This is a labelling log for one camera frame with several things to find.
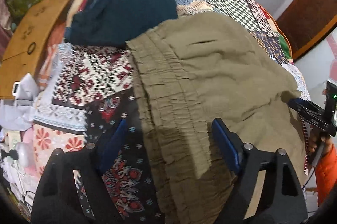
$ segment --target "folded garment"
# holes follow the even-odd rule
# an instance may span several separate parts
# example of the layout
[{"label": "folded garment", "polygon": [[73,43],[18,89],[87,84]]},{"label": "folded garment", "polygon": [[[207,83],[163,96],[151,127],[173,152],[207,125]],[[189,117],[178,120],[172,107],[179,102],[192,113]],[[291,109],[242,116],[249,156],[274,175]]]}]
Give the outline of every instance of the folded garment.
[{"label": "folded garment", "polygon": [[69,42],[76,45],[125,47],[159,23],[176,19],[174,0],[97,0],[94,8],[74,15]]},{"label": "folded garment", "polygon": [[[239,23],[201,13],[163,22],[128,46],[144,144],[167,223],[212,224],[230,194],[233,177],[210,132],[217,117],[258,149],[284,148],[303,182],[303,132],[286,104],[300,94],[296,82]],[[259,174],[253,208],[262,183]]]}]

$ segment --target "wooden door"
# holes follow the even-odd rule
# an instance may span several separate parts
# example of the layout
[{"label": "wooden door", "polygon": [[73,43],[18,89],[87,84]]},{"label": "wooden door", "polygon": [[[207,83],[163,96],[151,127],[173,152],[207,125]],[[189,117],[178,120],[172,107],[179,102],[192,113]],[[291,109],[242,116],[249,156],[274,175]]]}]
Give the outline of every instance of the wooden door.
[{"label": "wooden door", "polygon": [[294,0],[277,19],[297,59],[337,25],[337,0]]}]

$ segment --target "orange object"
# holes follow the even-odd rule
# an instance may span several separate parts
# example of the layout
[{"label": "orange object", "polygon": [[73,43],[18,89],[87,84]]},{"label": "orange object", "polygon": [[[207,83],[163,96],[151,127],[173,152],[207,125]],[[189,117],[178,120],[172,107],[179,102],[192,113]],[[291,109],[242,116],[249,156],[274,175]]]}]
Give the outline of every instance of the orange object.
[{"label": "orange object", "polygon": [[318,206],[322,204],[337,181],[337,154],[333,145],[315,168]]}]

